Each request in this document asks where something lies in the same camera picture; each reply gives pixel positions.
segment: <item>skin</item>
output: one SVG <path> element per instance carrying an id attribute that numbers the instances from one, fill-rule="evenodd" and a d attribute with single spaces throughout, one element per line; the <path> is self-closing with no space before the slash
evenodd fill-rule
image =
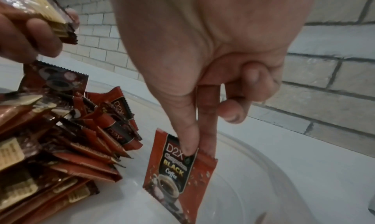
<path id="1" fill-rule="evenodd" d="M 287 49 L 314 0 L 111 2 L 128 54 L 184 154 L 199 146 L 214 156 L 218 116 L 241 123 L 253 101 L 280 88 Z"/>
<path id="2" fill-rule="evenodd" d="M 74 19 L 73 27 L 78 28 L 78 14 L 67 9 Z M 63 44 L 54 34 L 47 22 L 41 19 L 30 19 L 26 28 L 36 42 L 34 48 L 27 38 L 4 15 L 0 14 L 0 56 L 19 63 L 32 63 L 38 54 L 57 57 L 63 50 Z"/>

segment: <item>white surface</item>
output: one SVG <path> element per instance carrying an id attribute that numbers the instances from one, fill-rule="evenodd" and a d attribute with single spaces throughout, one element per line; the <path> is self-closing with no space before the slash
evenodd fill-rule
<path id="1" fill-rule="evenodd" d="M 375 59 L 375 25 L 305 26 L 291 53 Z"/>
<path id="2" fill-rule="evenodd" d="M 45 61 L 88 73 L 91 80 L 119 85 L 133 95 L 157 103 L 140 81 L 74 59 L 60 57 Z M 21 68 L 7 67 L 3 72 L 0 87 L 16 89 L 21 75 L 14 73 L 21 73 Z M 367 210 L 375 194 L 375 159 L 251 118 L 241 125 L 220 120 L 218 129 L 258 149 L 283 169 L 321 223 L 375 222 Z"/>

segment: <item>coffee cup image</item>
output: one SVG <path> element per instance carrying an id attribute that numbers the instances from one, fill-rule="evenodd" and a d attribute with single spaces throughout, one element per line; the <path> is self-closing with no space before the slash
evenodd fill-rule
<path id="1" fill-rule="evenodd" d="M 165 202 L 173 204 L 179 198 L 179 188 L 169 176 L 159 174 L 157 187 L 163 192 Z"/>

